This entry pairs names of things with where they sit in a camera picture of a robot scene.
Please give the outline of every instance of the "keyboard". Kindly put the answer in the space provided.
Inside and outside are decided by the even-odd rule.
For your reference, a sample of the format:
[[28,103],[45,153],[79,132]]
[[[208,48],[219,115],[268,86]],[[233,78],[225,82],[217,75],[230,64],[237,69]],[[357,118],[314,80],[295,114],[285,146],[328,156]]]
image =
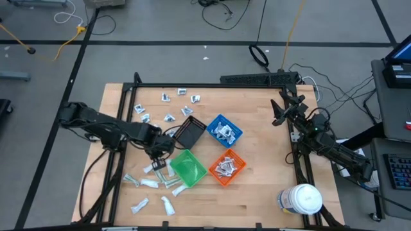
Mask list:
[[264,74],[237,74],[221,76],[220,83],[236,83],[247,85],[296,84],[299,81],[298,72],[264,73]]
[[411,155],[384,154],[385,165],[394,189],[411,190]]

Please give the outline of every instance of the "green basket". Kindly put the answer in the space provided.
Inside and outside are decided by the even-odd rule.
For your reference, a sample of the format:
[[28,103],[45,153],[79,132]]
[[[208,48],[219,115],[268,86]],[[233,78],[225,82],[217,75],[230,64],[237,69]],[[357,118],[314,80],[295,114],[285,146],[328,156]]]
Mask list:
[[189,150],[182,151],[170,166],[188,187],[193,187],[207,174],[207,169]]

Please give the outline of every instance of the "yellow cable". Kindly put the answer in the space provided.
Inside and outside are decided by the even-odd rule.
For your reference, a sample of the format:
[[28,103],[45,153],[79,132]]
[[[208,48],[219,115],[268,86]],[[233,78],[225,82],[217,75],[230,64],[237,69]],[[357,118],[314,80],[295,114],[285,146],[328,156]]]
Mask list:
[[21,42],[16,36],[13,35],[12,32],[8,31],[8,29],[6,29],[1,23],[0,23],[0,28],[2,28],[5,32],[7,32],[7,34],[9,34],[11,37],[13,37],[13,39],[18,41],[20,43],[20,45],[24,46],[27,50],[30,50],[30,47],[28,47],[26,44]]
[[63,43],[63,45],[60,46],[60,48],[57,51],[56,57],[54,57],[52,61],[53,62],[56,61],[57,58],[60,56],[60,52],[63,49],[63,47],[69,44],[70,42],[72,42],[74,39],[76,39],[83,31],[85,31],[85,28],[83,26],[77,26],[77,34],[72,39],[68,40],[67,42]]
[[281,69],[283,69],[283,67],[284,67],[285,59],[287,57],[288,44],[290,43],[291,35],[293,34],[295,25],[297,25],[298,18],[300,17],[300,14],[301,14],[302,8],[304,7],[305,2],[306,2],[306,0],[301,1],[300,8],[298,9],[298,13],[297,13],[297,15],[295,16],[295,19],[294,19],[293,27],[291,28],[290,34],[288,34],[288,39],[287,39],[287,44],[285,45],[285,51],[284,51],[284,56],[283,56],[283,62],[281,64]]

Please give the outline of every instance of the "white jar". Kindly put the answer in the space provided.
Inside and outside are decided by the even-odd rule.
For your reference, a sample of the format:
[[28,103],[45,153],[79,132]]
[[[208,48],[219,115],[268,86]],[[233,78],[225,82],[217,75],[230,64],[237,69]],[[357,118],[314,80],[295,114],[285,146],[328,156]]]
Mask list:
[[300,184],[278,194],[278,205],[285,213],[312,215],[322,207],[321,193],[310,184]]

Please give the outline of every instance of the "white cable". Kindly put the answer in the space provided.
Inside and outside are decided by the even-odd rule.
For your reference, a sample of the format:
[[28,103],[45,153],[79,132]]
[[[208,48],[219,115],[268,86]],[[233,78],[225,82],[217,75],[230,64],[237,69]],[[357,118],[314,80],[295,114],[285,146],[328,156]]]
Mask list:
[[[79,26],[83,25],[83,22],[84,22],[83,19],[82,19],[81,17],[77,16],[77,15],[74,15],[74,13],[76,13],[76,5],[74,5],[74,3],[73,3],[72,1],[70,1],[70,0],[67,0],[67,1],[72,4],[72,6],[73,6],[73,12],[72,12],[72,13],[66,13],[66,12],[56,13],[56,14],[54,15],[54,21],[55,21],[56,23],[63,24],[63,23],[68,22],[71,17],[76,17],[76,18],[78,18],[78,19],[81,20],[81,23],[79,24]],[[57,19],[56,19],[57,15],[68,15],[69,17],[68,17],[66,20],[64,20],[64,21],[57,21]]]
[[305,76],[303,78],[301,78],[302,80],[305,80],[306,78],[309,78],[312,80],[312,82],[314,83],[315,88],[317,89],[317,102],[321,100],[320,98],[320,91],[319,91],[319,87],[317,86],[317,83],[315,82],[315,80],[311,77],[311,76]]

